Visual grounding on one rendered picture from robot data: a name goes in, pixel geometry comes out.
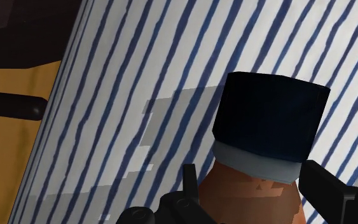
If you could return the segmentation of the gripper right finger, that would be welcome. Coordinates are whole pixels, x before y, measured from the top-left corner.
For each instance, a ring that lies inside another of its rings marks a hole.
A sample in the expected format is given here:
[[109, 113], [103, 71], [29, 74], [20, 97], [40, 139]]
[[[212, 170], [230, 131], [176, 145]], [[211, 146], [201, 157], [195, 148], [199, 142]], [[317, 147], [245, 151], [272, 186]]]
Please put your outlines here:
[[317, 162], [302, 163], [298, 188], [327, 224], [358, 224], [358, 187], [347, 186]]

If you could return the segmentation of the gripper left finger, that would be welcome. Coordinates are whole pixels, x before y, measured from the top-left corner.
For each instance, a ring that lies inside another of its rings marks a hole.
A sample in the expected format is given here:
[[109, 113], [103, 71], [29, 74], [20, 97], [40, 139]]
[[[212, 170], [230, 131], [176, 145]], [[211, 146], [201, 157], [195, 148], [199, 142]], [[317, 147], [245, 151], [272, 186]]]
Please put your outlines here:
[[182, 190], [160, 197], [158, 209], [134, 206], [124, 210], [116, 224], [217, 224], [199, 205], [195, 164], [182, 167]]

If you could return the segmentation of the brown bottle with dark blue cap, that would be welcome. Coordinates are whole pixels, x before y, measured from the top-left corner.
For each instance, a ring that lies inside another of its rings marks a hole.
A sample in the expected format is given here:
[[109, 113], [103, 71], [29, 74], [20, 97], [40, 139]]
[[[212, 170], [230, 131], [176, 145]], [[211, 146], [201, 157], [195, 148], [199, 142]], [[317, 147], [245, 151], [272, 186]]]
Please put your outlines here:
[[221, 224], [306, 224], [296, 180], [329, 88], [281, 75], [228, 74], [200, 205]]

